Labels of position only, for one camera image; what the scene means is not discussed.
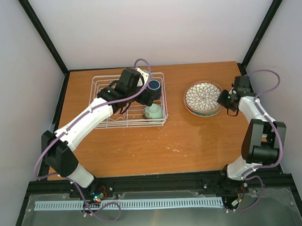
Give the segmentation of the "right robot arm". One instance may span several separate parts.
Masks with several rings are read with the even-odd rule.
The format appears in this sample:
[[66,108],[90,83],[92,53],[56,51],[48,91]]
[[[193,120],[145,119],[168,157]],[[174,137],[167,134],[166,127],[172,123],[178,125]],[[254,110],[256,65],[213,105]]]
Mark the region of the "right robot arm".
[[223,90],[217,102],[227,112],[242,112],[248,121],[241,147],[241,156],[228,164],[226,176],[235,181],[243,181],[259,168],[273,168],[282,161],[286,134],[285,123],[272,118],[263,108],[260,99],[250,88],[248,76],[237,76],[231,90]]

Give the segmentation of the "dark blue ceramic mug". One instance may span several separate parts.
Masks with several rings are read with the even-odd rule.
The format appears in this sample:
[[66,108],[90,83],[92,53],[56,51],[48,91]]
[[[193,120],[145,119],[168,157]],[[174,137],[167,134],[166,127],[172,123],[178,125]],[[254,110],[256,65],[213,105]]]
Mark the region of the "dark blue ceramic mug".
[[162,95],[162,84],[159,80],[151,80],[148,84],[148,89],[155,92],[154,100],[159,100]]

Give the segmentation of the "pale green ceramic bowl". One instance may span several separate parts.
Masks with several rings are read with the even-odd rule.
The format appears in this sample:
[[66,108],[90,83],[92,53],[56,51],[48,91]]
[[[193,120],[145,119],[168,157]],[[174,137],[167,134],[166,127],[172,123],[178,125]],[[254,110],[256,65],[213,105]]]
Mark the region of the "pale green ceramic bowl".
[[147,120],[162,120],[163,119],[163,109],[159,104],[152,104],[151,106],[145,106],[143,109],[143,119]]

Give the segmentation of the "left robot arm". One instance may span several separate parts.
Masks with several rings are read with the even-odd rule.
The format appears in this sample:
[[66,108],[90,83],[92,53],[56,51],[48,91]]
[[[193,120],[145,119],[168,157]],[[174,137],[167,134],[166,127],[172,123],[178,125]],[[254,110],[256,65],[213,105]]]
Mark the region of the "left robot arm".
[[87,197],[95,196],[98,191],[95,177],[77,160],[74,150],[97,125],[117,111],[124,112],[133,102],[151,106],[156,96],[155,91],[148,89],[151,80],[150,71],[138,67],[124,69],[119,79],[101,89],[75,119],[54,133],[43,134],[47,144],[41,155],[44,162],[56,174],[81,186]]

